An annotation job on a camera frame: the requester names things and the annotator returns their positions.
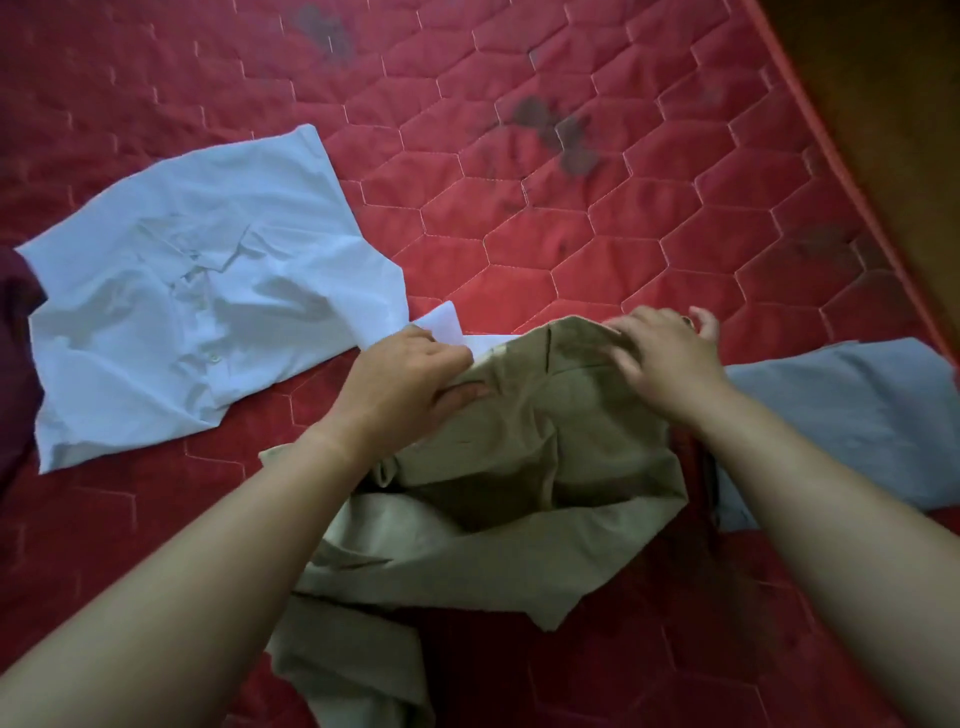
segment white shirt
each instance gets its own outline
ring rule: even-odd
[[[30,318],[41,473],[216,426],[409,322],[310,126],[159,162],[18,250],[48,296]]]

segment red piping edge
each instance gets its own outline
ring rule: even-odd
[[[766,45],[767,50],[770,51],[770,55],[773,57],[774,64],[777,66],[777,69],[786,82],[787,87],[790,89],[790,93],[797,101],[807,125],[813,132],[814,139],[816,139],[817,143],[820,144],[820,147],[824,153],[824,157],[827,158],[827,164],[833,171],[833,174],[836,175],[837,180],[840,181],[840,185],[843,187],[844,191],[850,196],[851,202],[853,202],[853,206],[856,208],[856,211],[860,213],[860,216],[864,219],[864,222],[866,222],[867,229],[873,235],[877,244],[880,246],[880,249],[887,256],[887,259],[893,266],[894,272],[897,274],[897,277],[903,284],[903,288],[906,291],[907,296],[910,298],[911,303],[917,308],[924,326],[926,326],[927,330],[930,332],[933,338],[933,343],[937,346],[937,349],[940,350],[941,354],[949,360],[953,367],[957,368],[958,355],[960,354],[958,354],[958,352],[956,352],[950,346],[949,339],[944,335],[943,330],[937,322],[937,318],[930,311],[930,305],[926,295],[920,290],[919,286],[914,282],[908,273],[908,268],[902,253],[890,240],[890,237],[884,231],[883,226],[880,225],[880,221],[876,217],[870,202],[867,200],[867,196],[863,193],[863,190],[860,189],[860,186],[853,179],[853,175],[847,168],[847,164],[840,155],[840,151],[837,149],[836,144],[833,143],[833,139],[830,137],[830,133],[827,130],[827,125],[814,108],[809,96],[807,96],[803,82],[800,80],[800,76],[793,67],[793,63],[783,50],[783,46],[780,44],[780,39],[777,38],[777,33],[770,24],[770,20],[767,18],[766,12],[764,12],[763,8],[760,6],[759,0],[742,0],[742,3],[744,10],[747,12],[747,15],[753,21],[756,30],[759,32],[760,39],[763,41],[764,45]]]

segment wooden floor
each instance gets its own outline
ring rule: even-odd
[[[960,4],[760,0],[954,351],[960,344]]]

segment hexagon quilted pattern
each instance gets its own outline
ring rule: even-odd
[[[311,123],[415,315],[452,300],[509,332],[706,305],[729,363],[928,338],[735,0],[33,0],[0,7],[0,39],[6,245],[159,158]],[[351,361],[185,441],[28,463],[0,505],[0,666],[321,417]],[[757,534],[723,542],[760,604],[731,638],[674,568],[687,526],[554,634],[407,615],[441,725],[900,725]],[[225,724],[311,718],[264,659]]]

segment person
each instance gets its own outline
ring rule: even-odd
[[[639,397],[730,473],[823,620],[916,725],[960,725],[960,539],[737,391],[719,327],[640,307],[609,326]],[[7,728],[209,726],[364,473],[479,397],[465,347],[410,326],[361,353],[329,413],[0,678]]]

